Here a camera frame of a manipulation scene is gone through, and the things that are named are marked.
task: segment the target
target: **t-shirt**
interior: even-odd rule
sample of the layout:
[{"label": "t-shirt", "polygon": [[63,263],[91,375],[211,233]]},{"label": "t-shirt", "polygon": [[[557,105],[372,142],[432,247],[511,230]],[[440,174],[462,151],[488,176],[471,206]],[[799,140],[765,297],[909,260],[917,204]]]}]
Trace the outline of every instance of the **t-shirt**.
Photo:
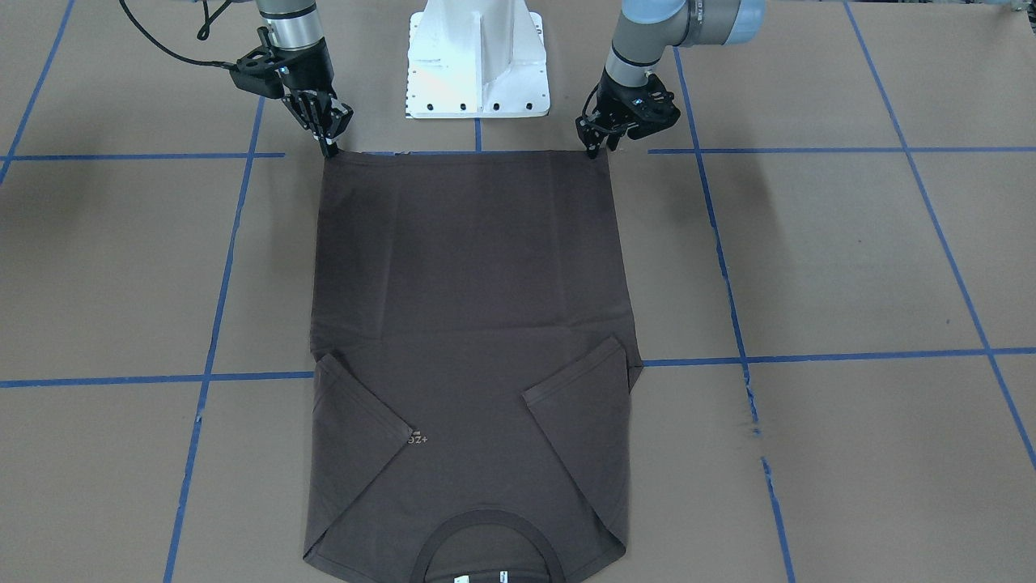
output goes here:
[{"label": "t-shirt", "polygon": [[352,583],[577,583],[628,533],[642,362],[607,159],[324,167],[306,560]]}]

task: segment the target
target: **cable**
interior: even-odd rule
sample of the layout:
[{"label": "cable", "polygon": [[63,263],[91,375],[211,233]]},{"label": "cable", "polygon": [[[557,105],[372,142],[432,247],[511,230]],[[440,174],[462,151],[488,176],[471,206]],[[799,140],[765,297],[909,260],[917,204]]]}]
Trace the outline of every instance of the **cable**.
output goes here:
[{"label": "cable", "polygon": [[594,88],[589,90],[589,94],[586,95],[586,103],[583,104],[583,110],[582,110],[582,116],[583,117],[586,117],[586,108],[589,107],[591,99],[594,98],[594,95],[597,93],[597,90],[600,87],[601,87],[600,83],[598,83],[597,85],[594,85]]},{"label": "cable", "polygon": [[126,6],[125,0],[119,0],[119,5],[122,6],[122,11],[126,13],[126,17],[130,19],[130,22],[132,22],[133,25],[137,27],[137,30],[139,30],[141,32],[141,34],[143,34],[144,36],[146,36],[147,39],[150,40],[152,45],[154,45],[155,47],[162,49],[162,52],[164,52],[167,55],[173,57],[174,59],[179,60],[179,61],[183,61],[183,62],[189,63],[189,64],[195,64],[195,65],[198,65],[198,66],[214,66],[214,67],[218,67],[218,68],[226,68],[228,70],[232,70],[232,69],[236,68],[236,66],[234,65],[234,63],[230,63],[230,62],[226,62],[226,61],[199,61],[199,60],[195,60],[195,59],[189,59],[188,57],[184,57],[183,55],[178,55],[178,54],[170,51],[169,49],[166,48],[165,45],[163,45],[162,42],[159,42],[159,40],[154,36],[151,36],[151,33],[149,33],[147,30],[145,30],[144,27],[141,26],[141,24],[139,22],[137,22],[137,19],[133,16],[133,12],[130,11],[130,7]]},{"label": "cable", "polygon": [[223,11],[233,3],[234,0],[226,0],[223,5],[217,8],[215,12],[213,12],[210,17],[208,16],[208,0],[201,0],[201,5],[205,9],[205,24],[201,25],[201,28],[198,29],[198,40],[208,39],[208,33],[212,23],[214,23],[215,19],[220,18],[220,14],[222,14]]}]

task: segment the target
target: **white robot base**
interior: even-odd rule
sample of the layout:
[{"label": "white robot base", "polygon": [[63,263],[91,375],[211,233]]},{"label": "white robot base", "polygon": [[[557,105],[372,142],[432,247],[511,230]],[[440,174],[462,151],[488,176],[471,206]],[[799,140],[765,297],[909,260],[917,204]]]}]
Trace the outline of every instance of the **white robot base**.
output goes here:
[{"label": "white robot base", "polygon": [[428,0],[410,18],[407,58],[407,117],[550,111],[543,19],[525,0]]}]

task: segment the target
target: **blue tape line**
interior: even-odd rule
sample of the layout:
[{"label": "blue tape line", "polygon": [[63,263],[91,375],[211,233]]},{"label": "blue tape line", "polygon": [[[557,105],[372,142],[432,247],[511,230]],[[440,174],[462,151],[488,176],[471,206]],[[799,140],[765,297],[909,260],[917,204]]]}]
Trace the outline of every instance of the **blue tape line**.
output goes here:
[{"label": "blue tape line", "polygon": [[845,7],[845,13],[848,16],[850,23],[853,25],[853,30],[856,32],[856,37],[860,41],[860,48],[863,50],[863,56],[867,60],[867,65],[870,67],[870,72],[874,77],[874,83],[877,84],[877,90],[882,93],[882,99],[885,101],[885,107],[889,111],[889,117],[892,119],[892,125],[896,129],[896,135],[899,136],[899,143],[902,145],[903,153],[906,154],[906,159],[910,162],[911,171],[914,173],[914,179],[917,181],[917,186],[921,191],[921,197],[924,199],[924,205],[928,209],[928,215],[931,217],[931,224],[936,228],[936,234],[939,235],[939,241],[943,245],[943,252],[946,254],[947,260],[950,262],[950,268],[953,270],[953,276],[957,281],[957,286],[960,288],[960,294],[965,298],[965,304],[968,307],[968,312],[971,314],[972,322],[975,324],[975,330],[978,332],[979,341],[982,343],[982,348],[985,349],[985,355],[989,360],[989,367],[992,368],[992,374],[997,378],[997,384],[1000,385],[1000,391],[1004,396],[1004,401],[1007,403],[1007,408],[1011,412],[1011,417],[1014,419],[1014,427],[1018,431],[1018,436],[1021,438],[1021,442],[1026,446],[1026,451],[1029,454],[1029,462],[1032,464],[1034,470],[1036,470],[1036,449],[1033,448],[1032,440],[1029,439],[1029,433],[1026,431],[1025,424],[1021,421],[1021,416],[1018,415],[1018,409],[1014,405],[1014,399],[1011,397],[1011,391],[1007,387],[1007,383],[1004,381],[1004,376],[1000,371],[1000,365],[997,363],[997,357],[989,346],[989,341],[986,338],[985,330],[982,328],[982,322],[978,318],[978,312],[975,310],[975,304],[972,302],[971,294],[968,293],[968,286],[965,285],[963,275],[960,273],[960,269],[957,266],[957,261],[953,257],[953,252],[950,250],[950,243],[946,238],[946,234],[943,231],[943,226],[939,222],[939,216],[936,214],[936,208],[931,203],[931,197],[928,196],[928,188],[924,185],[924,180],[921,178],[921,172],[917,168],[917,163],[914,161],[914,154],[911,151],[910,145],[906,143],[906,137],[903,134],[902,126],[899,124],[899,119],[896,117],[895,111],[892,109],[892,101],[889,99],[889,94],[885,90],[885,84],[882,83],[882,78],[877,75],[877,67],[874,66],[874,60],[870,56],[870,51],[867,49],[867,43],[863,39],[863,33],[860,32],[860,26],[856,22],[856,17],[853,16],[853,9],[850,8],[848,2],[843,4]]},{"label": "blue tape line", "polygon": [[770,491],[770,505],[774,511],[774,523],[777,525],[777,536],[780,538],[780,552],[784,556],[784,572],[787,574],[787,583],[795,583],[795,565],[792,564],[792,552],[787,546],[787,533],[784,531],[784,516],[780,511],[780,500],[777,499],[777,492],[774,490],[773,470],[766,457],[761,460],[762,473],[767,476],[767,490]]},{"label": "blue tape line", "polygon": [[748,395],[748,407],[752,413],[752,422],[759,422],[759,412],[755,408],[755,393],[752,392],[752,376],[748,370],[748,358],[745,354],[745,341],[741,334],[741,323],[738,319],[738,307],[733,301],[733,286],[730,284],[730,274],[726,269],[726,258],[723,255],[723,240],[719,233],[719,223],[716,222],[716,209],[713,206],[712,191],[709,187],[709,176],[706,174],[706,162],[701,154],[701,142],[698,141],[698,129],[694,123],[694,110],[691,108],[691,93],[687,90],[687,78],[684,75],[684,63],[680,59],[680,50],[672,48],[672,55],[677,59],[677,71],[680,75],[680,86],[684,91],[684,106],[687,108],[687,123],[691,128],[691,141],[694,144],[694,156],[698,163],[698,176],[701,178],[701,191],[706,196],[706,207],[709,209],[709,224],[712,225],[713,234],[716,238],[716,255],[719,259],[719,270],[726,284],[726,298],[730,305],[730,323],[733,325],[733,339],[738,343],[738,356],[741,362],[741,372],[745,378],[745,392]]},{"label": "blue tape line", "polygon": [[[998,356],[1036,355],[1036,347],[1016,347],[992,349]],[[874,353],[842,353],[842,354],[806,354],[806,355],[775,355],[750,356],[749,365],[778,365],[794,362],[841,362],[867,360],[900,360],[929,359],[953,357],[985,356],[983,349],[960,349],[948,351],[904,351]],[[741,365],[739,357],[717,358],[663,358],[645,360],[648,368],[680,368],[680,367],[716,367]],[[94,377],[83,379],[27,379],[0,381],[0,389],[21,389],[33,387],[86,387],[105,385],[153,385],[162,383],[198,383],[208,380],[212,383],[228,381],[284,381],[292,379],[312,379],[311,371],[281,371],[269,373],[213,373],[212,375],[152,375],[143,377]]]},{"label": "blue tape line", "polygon": [[215,383],[226,381],[286,381],[290,379],[312,378],[312,371],[290,371],[284,373],[223,373],[212,375],[210,380]]},{"label": "blue tape line", "polygon": [[992,349],[995,355],[1036,355],[1036,347],[1026,347],[1020,349]]},{"label": "blue tape line", "polygon": [[[247,151],[209,151],[198,153],[51,153],[15,155],[15,162],[79,162],[97,159],[227,159],[247,158]],[[283,151],[256,152],[252,157],[284,157]]]},{"label": "blue tape line", "polygon": [[645,360],[644,367],[716,367],[719,365],[741,365],[738,357],[729,358],[663,358],[658,360]]},{"label": "blue tape line", "polygon": [[770,365],[784,362],[838,362],[847,360],[901,360],[901,359],[923,359],[923,358],[953,358],[985,356],[983,349],[962,349],[950,351],[905,351],[888,353],[844,353],[844,354],[807,354],[807,355],[782,355],[782,356],[751,356],[748,362],[751,365]]},{"label": "blue tape line", "polygon": [[155,385],[160,383],[197,383],[204,375],[160,375],[148,377],[96,377],[90,379],[28,379],[22,381],[0,381],[0,389],[25,389],[33,387],[86,387],[106,385]]},{"label": "blue tape line", "polygon": [[[1036,146],[911,147],[924,153],[990,153],[1036,151]],[[703,147],[701,153],[901,153],[902,147]],[[648,150],[657,155],[690,154],[693,148],[659,147]]]},{"label": "blue tape line", "polygon": [[39,91],[44,88],[44,82],[47,81],[47,75],[51,71],[54,57],[58,54],[58,47],[61,46],[65,27],[68,26],[68,18],[71,17],[71,7],[75,4],[76,0],[68,0],[68,4],[65,6],[64,14],[61,17],[61,25],[58,27],[58,33],[54,37],[54,43],[51,45],[50,54],[47,55],[47,62],[44,63],[44,69],[39,72],[36,86],[32,89],[29,104],[25,106],[25,112],[22,113],[22,120],[18,124],[18,130],[15,132],[15,139],[10,142],[10,148],[7,150],[7,158],[4,159],[3,166],[0,166],[0,183],[3,183],[4,177],[7,176],[7,170],[10,168],[15,152],[18,150],[18,144],[22,141],[22,135],[25,134],[25,126],[29,123],[29,116],[32,114],[32,109],[36,107],[36,99],[39,97]]},{"label": "blue tape line", "polygon": [[180,546],[180,534],[183,530],[183,516],[188,507],[188,497],[191,495],[191,478],[194,475],[195,459],[198,456],[198,441],[201,438],[202,415],[205,411],[205,404],[208,401],[208,387],[210,381],[208,377],[212,374],[212,366],[215,362],[215,350],[220,341],[220,328],[223,324],[223,311],[227,303],[227,289],[230,287],[230,271],[234,263],[234,245],[237,240],[237,230],[241,225],[241,209],[244,207],[244,199],[249,190],[249,180],[252,176],[252,163],[256,151],[256,144],[259,141],[259,125],[262,123],[262,110],[265,99],[259,97],[259,105],[256,106],[255,121],[252,125],[252,142],[249,144],[249,155],[244,162],[244,175],[241,177],[241,187],[237,195],[237,209],[234,212],[234,225],[230,230],[230,242],[227,245],[227,260],[223,267],[223,283],[220,286],[220,299],[215,307],[215,317],[212,320],[212,339],[208,347],[208,356],[205,360],[205,377],[202,381],[201,390],[198,393],[198,408],[195,412],[194,429],[191,432],[191,447],[188,449],[188,460],[183,467],[183,483],[180,485],[180,499],[176,507],[176,520],[173,523],[173,535],[169,543],[169,556],[166,559],[166,574],[164,583],[172,583],[173,570],[176,566],[176,555]]},{"label": "blue tape line", "polygon": [[959,147],[916,147],[911,151],[923,153],[989,153],[1011,151],[1036,151],[1036,146],[959,146]]}]

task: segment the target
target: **cardboard floor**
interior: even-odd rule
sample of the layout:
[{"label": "cardboard floor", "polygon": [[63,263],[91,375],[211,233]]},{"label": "cardboard floor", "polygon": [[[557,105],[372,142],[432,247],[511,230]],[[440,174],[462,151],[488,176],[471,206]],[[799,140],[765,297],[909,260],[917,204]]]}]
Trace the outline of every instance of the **cardboard floor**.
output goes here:
[{"label": "cardboard floor", "polygon": [[[363,151],[579,149],[620,2],[529,0],[553,107],[405,119],[424,2],[320,5]],[[131,1],[176,50],[234,5]],[[322,158],[116,2],[0,4],[0,581],[332,581],[300,558]],[[595,583],[1030,582],[1036,36],[985,5],[770,2],[667,52],[609,153],[648,360]]]}]

